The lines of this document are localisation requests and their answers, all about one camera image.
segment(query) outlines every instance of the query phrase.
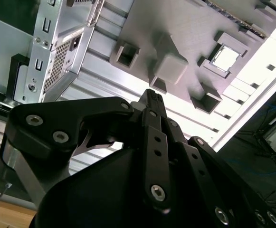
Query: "wooden surface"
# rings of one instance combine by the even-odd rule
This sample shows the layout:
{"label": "wooden surface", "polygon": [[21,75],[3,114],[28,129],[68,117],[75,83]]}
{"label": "wooden surface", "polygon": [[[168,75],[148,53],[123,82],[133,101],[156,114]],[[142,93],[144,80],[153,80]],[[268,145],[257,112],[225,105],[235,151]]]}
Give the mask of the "wooden surface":
{"label": "wooden surface", "polygon": [[35,211],[0,202],[0,228],[28,228]]}

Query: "ventilation grille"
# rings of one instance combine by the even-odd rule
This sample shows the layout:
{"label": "ventilation grille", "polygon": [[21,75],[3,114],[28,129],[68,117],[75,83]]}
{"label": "ventilation grille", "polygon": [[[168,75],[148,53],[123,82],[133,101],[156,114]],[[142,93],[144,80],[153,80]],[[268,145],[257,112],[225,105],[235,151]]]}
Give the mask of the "ventilation grille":
{"label": "ventilation grille", "polygon": [[51,70],[51,76],[45,81],[45,92],[47,92],[47,90],[60,78],[67,51],[70,47],[70,42],[71,40],[65,42],[57,48],[56,57],[54,59],[53,67]]}
{"label": "ventilation grille", "polygon": [[86,3],[91,3],[93,0],[67,0],[67,6],[76,6],[76,5],[83,5]]}
{"label": "ventilation grille", "polygon": [[93,0],[75,0],[75,3],[92,2]]}

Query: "mesh panel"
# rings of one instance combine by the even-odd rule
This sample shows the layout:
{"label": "mesh panel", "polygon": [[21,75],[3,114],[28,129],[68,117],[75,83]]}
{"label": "mesh panel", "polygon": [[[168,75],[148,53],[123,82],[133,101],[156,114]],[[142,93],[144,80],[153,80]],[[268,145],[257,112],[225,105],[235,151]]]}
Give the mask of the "mesh panel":
{"label": "mesh panel", "polygon": [[92,2],[92,0],[75,0],[77,3]]}
{"label": "mesh panel", "polygon": [[44,91],[47,92],[47,90],[60,78],[61,72],[63,69],[63,65],[65,62],[65,58],[67,55],[67,51],[69,50],[70,47],[70,42],[65,42],[64,44],[60,45],[57,48],[56,52],[56,57],[53,62],[53,67],[51,70],[51,77],[46,79],[45,81],[45,86],[44,86]]}

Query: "circular hole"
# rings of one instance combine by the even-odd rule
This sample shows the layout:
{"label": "circular hole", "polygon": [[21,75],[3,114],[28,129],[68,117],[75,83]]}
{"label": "circular hole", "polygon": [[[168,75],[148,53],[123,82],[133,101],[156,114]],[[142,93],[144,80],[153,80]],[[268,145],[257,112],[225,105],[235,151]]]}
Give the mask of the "circular hole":
{"label": "circular hole", "polygon": [[202,171],[202,170],[199,170],[199,173],[202,175],[202,176],[205,176],[205,173],[204,173],[204,171]]}
{"label": "circular hole", "polygon": [[158,156],[158,157],[161,157],[161,152],[160,151],[158,151],[158,150],[155,150],[155,154]]}
{"label": "circular hole", "polygon": [[29,85],[28,85],[28,89],[31,91],[31,92],[33,92],[33,93],[35,93],[38,89],[36,88],[36,86],[35,86],[35,84],[32,84],[32,83],[30,83]]}
{"label": "circular hole", "polygon": [[191,155],[192,155],[192,157],[193,157],[194,159],[198,159],[198,156],[195,155],[194,153],[192,153]]}
{"label": "circular hole", "polygon": [[159,143],[161,142],[161,139],[159,137],[155,137],[155,140]]}
{"label": "circular hole", "polygon": [[33,122],[33,123],[39,123],[40,120],[37,117],[31,117],[30,121]]}

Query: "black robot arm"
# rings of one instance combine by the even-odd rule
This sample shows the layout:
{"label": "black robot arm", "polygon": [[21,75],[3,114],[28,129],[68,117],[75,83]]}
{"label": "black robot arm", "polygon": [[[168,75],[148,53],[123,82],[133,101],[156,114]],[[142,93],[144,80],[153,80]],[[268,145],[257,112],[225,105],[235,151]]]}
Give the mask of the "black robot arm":
{"label": "black robot arm", "polygon": [[[73,155],[123,148],[70,176]],[[0,173],[22,184],[31,227],[276,228],[276,214],[201,138],[184,137],[163,99],[117,97],[20,105],[10,112]]]}

